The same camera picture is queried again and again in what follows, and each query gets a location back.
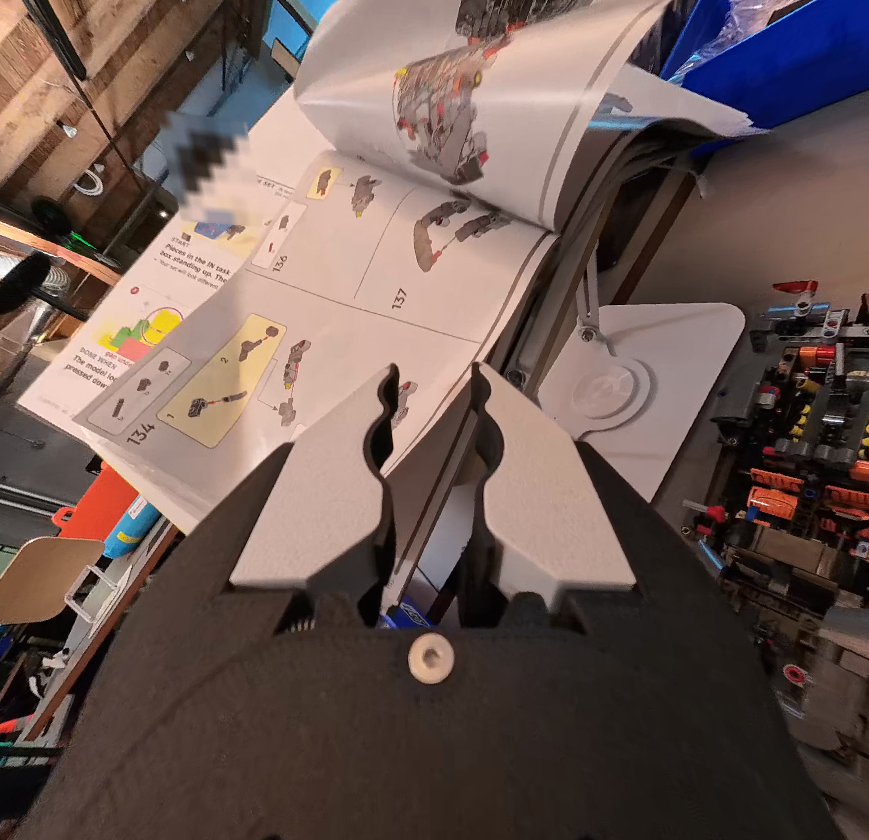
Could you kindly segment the silver ventilation duct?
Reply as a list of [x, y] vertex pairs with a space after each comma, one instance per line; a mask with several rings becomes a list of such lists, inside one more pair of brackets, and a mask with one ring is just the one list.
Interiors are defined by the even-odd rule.
[[32, 291], [34, 297], [55, 307], [67, 303], [71, 276], [63, 266], [50, 263], [46, 275]]

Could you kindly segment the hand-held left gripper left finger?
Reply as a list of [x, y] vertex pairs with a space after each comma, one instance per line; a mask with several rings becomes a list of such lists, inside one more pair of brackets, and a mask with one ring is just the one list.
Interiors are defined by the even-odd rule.
[[396, 558], [382, 468], [394, 444], [399, 370], [387, 365], [291, 444], [229, 581], [294, 590], [314, 603], [344, 595], [366, 626], [381, 615]]

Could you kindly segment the clear plastic parts bags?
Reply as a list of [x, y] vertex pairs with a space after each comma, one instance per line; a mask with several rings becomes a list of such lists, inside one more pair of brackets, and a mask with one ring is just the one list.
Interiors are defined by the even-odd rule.
[[729, 0], [723, 27], [688, 60], [687, 70], [720, 55], [811, 0]]

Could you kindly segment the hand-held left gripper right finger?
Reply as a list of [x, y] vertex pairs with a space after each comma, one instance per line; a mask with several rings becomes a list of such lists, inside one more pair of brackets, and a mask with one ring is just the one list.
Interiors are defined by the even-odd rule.
[[635, 574], [570, 434], [490, 365], [473, 365], [470, 389], [484, 473], [467, 546], [467, 625], [497, 625], [521, 594], [558, 614], [578, 590], [631, 591]]

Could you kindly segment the red plastic case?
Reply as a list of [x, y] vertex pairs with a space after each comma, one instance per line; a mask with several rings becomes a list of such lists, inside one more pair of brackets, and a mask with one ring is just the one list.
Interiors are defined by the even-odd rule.
[[117, 525], [138, 497], [138, 491], [110, 465], [103, 463], [91, 487], [74, 506], [52, 517], [58, 536], [99, 540], [108, 544]]

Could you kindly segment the blue cylinder bottle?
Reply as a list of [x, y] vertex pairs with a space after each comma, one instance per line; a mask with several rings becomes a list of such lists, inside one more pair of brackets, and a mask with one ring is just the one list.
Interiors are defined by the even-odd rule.
[[162, 518], [160, 511], [138, 495], [103, 542], [103, 557], [116, 560], [137, 550]]

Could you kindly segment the light wooden chair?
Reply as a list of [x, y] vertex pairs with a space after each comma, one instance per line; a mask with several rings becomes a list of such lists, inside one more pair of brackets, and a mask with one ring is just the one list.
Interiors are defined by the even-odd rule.
[[34, 538], [1, 575], [1, 624], [36, 624], [62, 613], [76, 579], [103, 555], [104, 542]]

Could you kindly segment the large lego vehicle chassis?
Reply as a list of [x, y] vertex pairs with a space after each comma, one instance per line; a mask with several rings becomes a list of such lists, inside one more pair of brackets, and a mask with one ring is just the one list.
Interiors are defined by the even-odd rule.
[[867, 777], [867, 295], [816, 280], [750, 325], [754, 361], [717, 393], [721, 454], [682, 533], [749, 629], [791, 734]]

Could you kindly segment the lego instruction booklet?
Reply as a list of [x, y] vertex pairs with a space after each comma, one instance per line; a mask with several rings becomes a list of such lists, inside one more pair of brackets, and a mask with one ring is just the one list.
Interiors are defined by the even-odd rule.
[[193, 201], [19, 406], [198, 522], [381, 370], [387, 471], [455, 400], [615, 155], [748, 118], [629, 63], [674, 0], [338, 0], [252, 130], [252, 237]]

